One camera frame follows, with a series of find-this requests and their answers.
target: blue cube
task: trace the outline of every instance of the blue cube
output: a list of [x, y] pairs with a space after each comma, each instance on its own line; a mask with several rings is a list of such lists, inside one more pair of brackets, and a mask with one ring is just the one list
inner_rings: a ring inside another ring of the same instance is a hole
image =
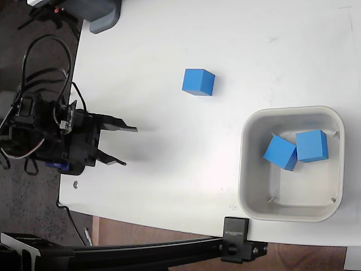
[[297, 159], [313, 162], [328, 159], [327, 136], [321, 130], [296, 134]]
[[292, 171], [297, 163], [296, 145], [275, 135], [263, 158], [287, 171]]
[[215, 75], [205, 69], [186, 69], [182, 90], [193, 95], [212, 96]]

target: black clamp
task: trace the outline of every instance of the black clamp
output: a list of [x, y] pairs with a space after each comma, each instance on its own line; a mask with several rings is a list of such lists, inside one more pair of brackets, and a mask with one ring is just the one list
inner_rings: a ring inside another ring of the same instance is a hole
[[268, 243], [247, 240], [249, 219], [225, 217], [221, 260], [241, 264], [267, 254]]

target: brown floor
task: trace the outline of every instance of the brown floor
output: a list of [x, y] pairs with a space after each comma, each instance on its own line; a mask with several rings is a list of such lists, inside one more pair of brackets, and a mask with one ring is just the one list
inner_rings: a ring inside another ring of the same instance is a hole
[[[99, 220], [99, 245], [145, 244], [197, 238], [200, 235], [138, 226], [124, 222]], [[223, 263], [220, 259], [171, 268], [174, 271], [238, 270], [343, 270], [345, 247], [269, 244], [268, 254], [243, 265]]]

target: table surface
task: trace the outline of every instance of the table surface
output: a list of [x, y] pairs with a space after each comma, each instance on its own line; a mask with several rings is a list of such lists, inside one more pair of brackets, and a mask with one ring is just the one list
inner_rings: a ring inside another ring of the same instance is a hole
[[[100, 149], [128, 165], [97, 163], [62, 176], [60, 202], [114, 220], [221, 236], [224, 217], [247, 217], [237, 198], [247, 118], [263, 108], [325, 105], [346, 129], [338, 211], [319, 223], [252, 220], [248, 239], [360, 246], [360, 5], [123, 0], [112, 29], [94, 35], [84, 23], [74, 81], [89, 111], [139, 132], [102, 132]], [[181, 90], [186, 68], [216, 75], [212, 97]]]

